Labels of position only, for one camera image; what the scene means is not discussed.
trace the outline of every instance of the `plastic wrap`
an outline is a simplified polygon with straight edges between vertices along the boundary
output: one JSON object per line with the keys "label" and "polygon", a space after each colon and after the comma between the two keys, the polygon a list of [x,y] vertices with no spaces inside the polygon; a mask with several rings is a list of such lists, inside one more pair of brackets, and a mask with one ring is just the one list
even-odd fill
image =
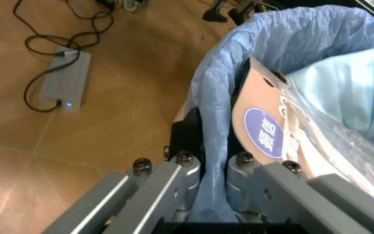
{"label": "plastic wrap", "polygon": [[374,49],[327,58],[286,77],[288,93],[374,186]]}
{"label": "plastic wrap", "polygon": [[232,29],[197,68],[187,97],[200,109],[206,173],[189,221],[236,222],[226,201],[223,168],[235,74],[250,56],[284,74],[330,56],[374,48],[374,18],[357,8],[322,6],[260,13]]}

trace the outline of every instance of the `tiled floor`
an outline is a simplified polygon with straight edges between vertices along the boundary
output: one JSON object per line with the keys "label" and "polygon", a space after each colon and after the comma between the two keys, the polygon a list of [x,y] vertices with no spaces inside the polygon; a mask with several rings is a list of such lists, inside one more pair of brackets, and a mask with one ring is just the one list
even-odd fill
{"label": "tiled floor", "polygon": [[[198,17],[208,8],[184,1]],[[200,20],[202,39],[181,0],[150,0],[137,15],[116,10],[115,24],[88,49],[92,63],[82,108],[41,114],[21,97],[51,58],[25,49],[31,31],[13,16],[15,2],[0,0],[1,234],[39,233],[106,171],[125,172],[138,157],[159,162],[195,68],[234,26]],[[70,3],[82,15],[102,9],[94,0]],[[90,28],[60,0],[24,0],[19,14],[45,34]]]}

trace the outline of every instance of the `trash bag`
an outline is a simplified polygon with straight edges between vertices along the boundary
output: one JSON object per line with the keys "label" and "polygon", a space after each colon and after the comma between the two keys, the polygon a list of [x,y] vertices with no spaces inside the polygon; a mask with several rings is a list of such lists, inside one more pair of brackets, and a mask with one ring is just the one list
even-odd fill
{"label": "trash bag", "polygon": [[235,74],[250,57],[270,70],[288,74],[322,59],[374,48],[374,17],[357,8],[299,7],[255,14],[232,29],[198,66],[190,84],[187,107],[200,110],[206,173],[188,220],[237,222],[225,194]]}

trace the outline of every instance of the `black object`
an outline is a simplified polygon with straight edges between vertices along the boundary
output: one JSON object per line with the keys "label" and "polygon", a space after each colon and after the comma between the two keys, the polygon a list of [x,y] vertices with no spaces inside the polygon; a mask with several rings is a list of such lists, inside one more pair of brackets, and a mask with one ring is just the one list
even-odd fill
{"label": "black object", "polygon": [[170,161],[179,152],[192,153],[200,161],[200,178],[205,173],[205,148],[203,145],[202,119],[199,108],[189,110],[182,121],[174,122],[171,126],[171,136],[168,147],[164,148],[166,160]]}
{"label": "black object", "polygon": [[228,12],[228,14],[232,18],[232,20],[235,22],[236,25],[241,25],[245,22],[245,16],[249,15],[250,11],[254,7],[255,7],[255,2],[251,1],[240,12],[236,8],[233,8]]}
{"label": "black object", "polygon": [[220,14],[219,11],[210,8],[208,9],[202,16],[203,20],[209,21],[209,22],[227,22],[227,17]]}
{"label": "black object", "polygon": [[115,9],[115,0],[96,0],[96,2],[106,6],[111,11]]}
{"label": "black object", "polygon": [[158,222],[152,234],[306,234],[297,224],[267,223],[165,223]]}
{"label": "black object", "polygon": [[282,165],[294,174],[297,174],[301,171],[301,166],[297,162],[291,160],[286,160],[282,162]]}
{"label": "black object", "polygon": [[[69,5],[69,0],[66,0],[66,4],[70,8],[70,10],[73,12],[73,14],[77,18],[79,18],[81,20],[83,20],[83,19],[84,20],[90,20],[91,23],[92,23],[92,28],[93,28],[93,31],[77,33],[77,34],[73,35],[72,37],[70,37],[68,39],[68,38],[61,37],[61,36],[46,35],[46,34],[40,34],[39,32],[37,32],[27,21],[25,21],[22,17],[20,17],[17,14],[17,10],[18,10],[19,6],[21,5],[22,1],[23,0],[18,0],[17,1],[17,3],[14,6],[14,9],[13,9],[13,14],[20,21],[22,21],[25,25],[27,25],[28,28],[31,29],[31,31],[34,32],[34,35],[32,35],[30,37],[27,37],[27,39],[25,39],[25,46],[27,47],[27,49],[29,49],[30,51],[32,51],[34,53],[40,54],[40,55],[64,56],[64,53],[47,53],[47,52],[42,52],[42,51],[38,51],[38,50],[36,50],[36,49],[34,49],[34,48],[32,48],[30,46],[30,42],[33,41],[33,40],[35,40],[35,39],[45,39],[45,40],[48,40],[48,41],[50,41],[50,42],[52,42],[54,44],[65,46],[65,47],[77,50],[76,56],[75,56],[75,58],[72,61],[70,61],[68,63],[65,63],[65,64],[62,64],[60,66],[57,66],[57,67],[45,70],[44,72],[38,74],[36,77],[34,77],[32,80],[30,80],[28,82],[27,86],[24,89],[23,100],[24,100],[24,103],[30,109],[32,109],[34,111],[38,111],[38,112],[50,112],[50,111],[53,111],[54,109],[56,109],[57,107],[61,106],[61,100],[57,100],[56,101],[56,105],[54,107],[52,107],[52,108],[39,109],[37,107],[34,107],[28,101],[28,97],[27,97],[28,90],[30,89],[31,85],[34,82],[36,82],[39,78],[41,78],[43,75],[45,75],[45,74],[48,74],[48,73],[51,73],[51,72],[54,72],[54,71],[59,71],[61,69],[64,69],[64,68],[66,68],[66,67],[71,66],[72,64],[74,64],[79,59],[80,50],[99,44],[99,42],[100,42],[100,34],[106,32],[113,25],[113,16],[109,12],[99,11],[99,12],[95,13],[92,17],[82,17],[79,14],[77,14],[76,11]],[[101,18],[110,18],[110,20],[111,20],[109,22],[109,24],[105,28],[103,28],[103,29],[99,29],[96,26],[96,24],[95,24],[95,21],[98,20],[98,19],[101,19]],[[79,38],[79,37],[82,37],[82,36],[86,36],[86,35],[95,35],[96,36],[95,37],[96,41],[89,42],[89,43],[84,44],[84,45],[79,45],[76,42],[76,39]]]}

